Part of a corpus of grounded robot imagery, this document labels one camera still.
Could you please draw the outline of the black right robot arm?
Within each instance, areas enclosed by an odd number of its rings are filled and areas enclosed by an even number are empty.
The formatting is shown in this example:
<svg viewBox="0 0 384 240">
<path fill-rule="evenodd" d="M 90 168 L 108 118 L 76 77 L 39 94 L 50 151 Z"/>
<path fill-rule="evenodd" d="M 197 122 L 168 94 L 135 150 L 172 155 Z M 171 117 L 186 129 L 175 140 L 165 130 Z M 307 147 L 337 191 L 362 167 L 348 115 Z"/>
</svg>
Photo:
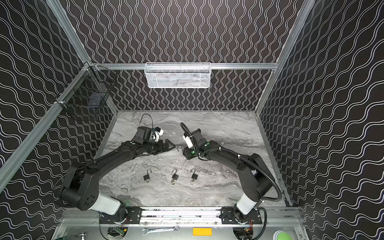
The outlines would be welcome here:
<svg viewBox="0 0 384 240">
<path fill-rule="evenodd" d="M 245 223 L 255 207 L 265 201 L 282 200 L 282 191 L 260 155 L 240 154 L 215 141 L 208 142 L 200 129 L 185 131 L 183 139 L 187 143 L 187 147 L 183 149 L 183 155 L 187 159 L 218 162 L 237 173 L 243 195 L 234 206 L 236 221 Z"/>
</svg>

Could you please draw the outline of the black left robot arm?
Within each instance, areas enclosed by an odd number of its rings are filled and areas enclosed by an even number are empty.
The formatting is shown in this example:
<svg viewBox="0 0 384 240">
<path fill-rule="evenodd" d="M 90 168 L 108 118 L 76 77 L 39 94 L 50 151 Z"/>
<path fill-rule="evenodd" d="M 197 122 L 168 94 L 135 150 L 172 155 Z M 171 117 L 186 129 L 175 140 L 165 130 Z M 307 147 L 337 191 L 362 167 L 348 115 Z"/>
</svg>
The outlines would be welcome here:
<svg viewBox="0 0 384 240">
<path fill-rule="evenodd" d="M 127 218 L 126 204 L 100 193 L 100 180 L 120 165 L 142 156 L 169 152 L 176 148 L 170 140 L 161 140 L 160 128 L 138 127 L 133 139 L 88 164 L 73 164 L 64 176 L 59 199 L 81 211 L 92 210 L 110 216 L 115 222 Z"/>
</svg>

